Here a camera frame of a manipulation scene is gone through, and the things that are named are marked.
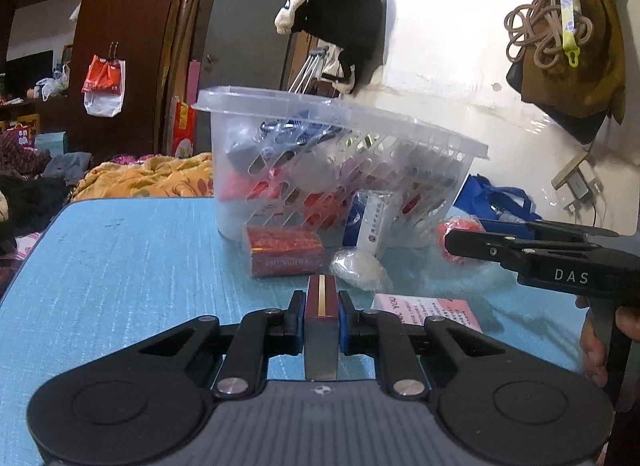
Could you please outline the maroon gold slim box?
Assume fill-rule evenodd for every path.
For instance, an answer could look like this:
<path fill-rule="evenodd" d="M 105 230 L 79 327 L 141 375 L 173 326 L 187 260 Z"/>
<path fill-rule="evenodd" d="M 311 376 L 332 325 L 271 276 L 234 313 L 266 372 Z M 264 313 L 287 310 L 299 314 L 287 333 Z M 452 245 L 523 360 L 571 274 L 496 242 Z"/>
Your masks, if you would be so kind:
<path fill-rule="evenodd" d="M 311 382 L 337 379 L 337 289 L 332 275 L 312 275 L 308 281 L 304 326 L 305 378 Z"/>

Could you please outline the blue shopping bag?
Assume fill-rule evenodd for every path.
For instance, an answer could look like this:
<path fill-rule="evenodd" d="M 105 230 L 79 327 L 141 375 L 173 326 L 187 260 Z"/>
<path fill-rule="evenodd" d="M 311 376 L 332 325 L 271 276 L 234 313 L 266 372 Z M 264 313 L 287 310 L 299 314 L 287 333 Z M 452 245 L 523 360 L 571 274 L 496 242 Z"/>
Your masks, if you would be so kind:
<path fill-rule="evenodd" d="M 526 223 L 541 221 L 523 189 L 495 186 L 483 175 L 469 175 L 454 207 L 477 218 L 488 233 L 533 239 Z"/>

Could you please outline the red ball in plastic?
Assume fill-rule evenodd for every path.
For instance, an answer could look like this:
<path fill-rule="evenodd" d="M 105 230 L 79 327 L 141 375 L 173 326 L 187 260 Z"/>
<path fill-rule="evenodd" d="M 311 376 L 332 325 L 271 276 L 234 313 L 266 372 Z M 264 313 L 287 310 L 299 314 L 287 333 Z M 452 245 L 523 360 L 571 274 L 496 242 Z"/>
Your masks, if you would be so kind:
<path fill-rule="evenodd" d="M 452 217 L 434 227 L 433 237 L 442 259 L 451 264 L 465 265 L 470 261 L 466 246 L 473 239 L 469 233 L 484 232 L 477 218 Z"/>

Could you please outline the pink paper card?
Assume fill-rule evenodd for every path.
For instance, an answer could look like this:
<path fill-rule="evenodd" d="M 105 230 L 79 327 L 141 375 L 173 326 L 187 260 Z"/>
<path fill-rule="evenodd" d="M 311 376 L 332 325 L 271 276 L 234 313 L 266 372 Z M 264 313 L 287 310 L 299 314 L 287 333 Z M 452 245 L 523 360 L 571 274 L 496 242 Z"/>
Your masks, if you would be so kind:
<path fill-rule="evenodd" d="M 371 308 L 394 313 L 401 322 L 408 325 L 424 324 L 431 316 L 446 317 L 476 331 L 482 332 L 477 318 L 469 304 L 461 299 L 442 299 L 416 296 L 384 295 L 373 297 Z"/>

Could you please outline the brown hanging bag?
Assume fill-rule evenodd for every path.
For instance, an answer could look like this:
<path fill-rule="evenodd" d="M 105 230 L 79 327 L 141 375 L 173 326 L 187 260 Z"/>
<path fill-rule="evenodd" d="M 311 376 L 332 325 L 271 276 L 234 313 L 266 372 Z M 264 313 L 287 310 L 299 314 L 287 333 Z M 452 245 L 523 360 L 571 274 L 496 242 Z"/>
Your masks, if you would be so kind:
<path fill-rule="evenodd" d="M 625 47 L 616 0 L 533 0 L 503 19 L 506 81 L 582 144 L 623 122 Z"/>

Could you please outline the clear plastic wrapped bundle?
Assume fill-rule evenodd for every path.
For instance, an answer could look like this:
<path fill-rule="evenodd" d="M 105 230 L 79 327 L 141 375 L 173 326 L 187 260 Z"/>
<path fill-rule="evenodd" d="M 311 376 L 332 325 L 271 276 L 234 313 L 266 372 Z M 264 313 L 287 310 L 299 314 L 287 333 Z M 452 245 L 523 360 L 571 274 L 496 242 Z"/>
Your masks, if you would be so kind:
<path fill-rule="evenodd" d="M 360 249 L 342 249 L 332 258 L 329 269 L 352 287 L 370 293 L 388 293 L 393 283 L 382 263 L 369 252 Z"/>

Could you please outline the red cigarette box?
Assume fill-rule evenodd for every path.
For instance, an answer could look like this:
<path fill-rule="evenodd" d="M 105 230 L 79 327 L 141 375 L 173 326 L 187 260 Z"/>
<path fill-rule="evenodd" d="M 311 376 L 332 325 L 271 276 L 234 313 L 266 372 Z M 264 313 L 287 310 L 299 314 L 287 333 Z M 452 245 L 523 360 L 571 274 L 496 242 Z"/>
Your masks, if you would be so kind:
<path fill-rule="evenodd" d="M 320 237 L 303 227 L 247 226 L 243 246 L 253 277 L 316 274 L 324 262 Z"/>

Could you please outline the white blue tube box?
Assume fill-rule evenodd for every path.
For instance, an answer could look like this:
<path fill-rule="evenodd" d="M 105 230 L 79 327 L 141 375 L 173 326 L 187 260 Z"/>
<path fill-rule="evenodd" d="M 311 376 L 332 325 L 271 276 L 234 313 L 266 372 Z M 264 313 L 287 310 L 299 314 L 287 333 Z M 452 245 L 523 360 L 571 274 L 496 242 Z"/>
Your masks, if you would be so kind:
<path fill-rule="evenodd" d="M 342 245 L 379 258 L 386 247 L 386 238 L 398 208 L 398 196 L 395 193 L 360 189 L 352 197 Z"/>

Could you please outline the orange floral blanket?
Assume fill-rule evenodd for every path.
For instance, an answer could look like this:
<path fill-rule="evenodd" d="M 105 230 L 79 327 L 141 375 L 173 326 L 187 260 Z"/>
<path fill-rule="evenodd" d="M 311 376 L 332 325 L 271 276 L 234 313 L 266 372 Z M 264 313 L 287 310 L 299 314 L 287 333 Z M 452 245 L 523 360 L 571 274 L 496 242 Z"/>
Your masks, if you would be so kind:
<path fill-rule="evenodd" d="M 101 163 L 75 186 L 70 201 L 107 198 L 177 198 L 214 196 L 211 153 L 179 159 L 153 156 L 141 163 Z"/>

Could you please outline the dark purple clothes pile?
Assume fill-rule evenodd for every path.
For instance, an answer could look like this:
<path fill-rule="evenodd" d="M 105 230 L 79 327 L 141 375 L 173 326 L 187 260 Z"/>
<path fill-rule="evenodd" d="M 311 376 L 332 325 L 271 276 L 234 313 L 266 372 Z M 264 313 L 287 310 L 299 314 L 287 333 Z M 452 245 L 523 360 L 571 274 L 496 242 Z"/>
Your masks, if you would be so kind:
<path fill-rule="evenodd" d="M 1 256 L 17 249 L 17 238 L 44 231 L 65 206 L 65 180 L 45 177 L 48 152 L 18 143 L 14 133 L 1 134 Z"/>

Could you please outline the white plastic basket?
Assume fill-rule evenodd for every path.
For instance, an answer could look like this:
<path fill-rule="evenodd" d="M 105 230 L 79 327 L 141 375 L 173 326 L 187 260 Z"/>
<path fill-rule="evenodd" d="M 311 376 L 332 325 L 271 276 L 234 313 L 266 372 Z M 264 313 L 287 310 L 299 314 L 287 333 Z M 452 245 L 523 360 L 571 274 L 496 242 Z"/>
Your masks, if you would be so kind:
<path fill-rule="evenodd" d="M 352 199 L 373 189 L 401 199 L 390 246 L 421 248 L 488 156 L 457 132 L 336 98 L 215 86 L 195 107 L 210 117 L 216 224 L 230 241 L 299 226 L 338 246 Z"/>

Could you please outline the orange white plastic bag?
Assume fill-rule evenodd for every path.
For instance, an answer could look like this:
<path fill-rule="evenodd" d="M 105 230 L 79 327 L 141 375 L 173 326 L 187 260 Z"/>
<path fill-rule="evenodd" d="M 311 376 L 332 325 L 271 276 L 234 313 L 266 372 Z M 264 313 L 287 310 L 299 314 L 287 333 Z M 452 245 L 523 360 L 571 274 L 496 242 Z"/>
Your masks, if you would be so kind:
<path fill-rule="evenodd" d="M 126 92 L 126 62 L 93 56 L 81 89 L 89 116 L 113 118 L 122 111 Z"/>

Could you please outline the white black hanging jacket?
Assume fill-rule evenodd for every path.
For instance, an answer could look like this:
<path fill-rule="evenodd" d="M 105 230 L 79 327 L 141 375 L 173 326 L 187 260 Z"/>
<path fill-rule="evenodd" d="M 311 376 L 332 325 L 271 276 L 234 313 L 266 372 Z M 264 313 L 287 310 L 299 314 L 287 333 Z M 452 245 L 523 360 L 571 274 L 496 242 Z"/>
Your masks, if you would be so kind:
<path fill-rule="evenodd" d="M 285 0 L 274 26 L 279 34 L 303 31 L 328 44 L 322 78 L 349 94 L 373 56 L 383 10 L 383 0 Z"/>

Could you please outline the dark wooden wardrobe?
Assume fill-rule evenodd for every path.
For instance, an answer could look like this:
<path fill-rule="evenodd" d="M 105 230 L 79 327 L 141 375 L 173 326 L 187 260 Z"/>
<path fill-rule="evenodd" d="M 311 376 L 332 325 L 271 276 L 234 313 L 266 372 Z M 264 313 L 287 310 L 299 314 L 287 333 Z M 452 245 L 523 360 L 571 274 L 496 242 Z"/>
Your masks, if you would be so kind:
<path fill-rule="evenodd" d="M 9 46 L 16 11 L 47 0 L 1 0 L 1 46 Z M 66 96 L 37 106 L 44 133 L 64 132 L 71 151 L 97 160 L 146 155 L 160 147 L 160 108 L 180 0 L 82 0 Z M 126 62 L 122 111 L 113 118 L 86 113 L 81 88 L 93 56 Z"/>

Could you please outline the wall power strip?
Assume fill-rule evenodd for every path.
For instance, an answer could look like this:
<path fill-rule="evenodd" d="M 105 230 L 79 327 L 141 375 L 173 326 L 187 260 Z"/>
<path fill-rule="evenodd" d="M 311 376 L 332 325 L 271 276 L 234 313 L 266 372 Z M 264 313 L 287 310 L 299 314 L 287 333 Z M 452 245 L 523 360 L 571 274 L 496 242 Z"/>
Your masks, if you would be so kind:
<path fill-rule="evenodd" d="M 560 206 L 572 215 L 582 207 L 597 208 L 598 197 L 603 191 L 590 152 L 572 158 L 551 180 L 551 186 Z"/>

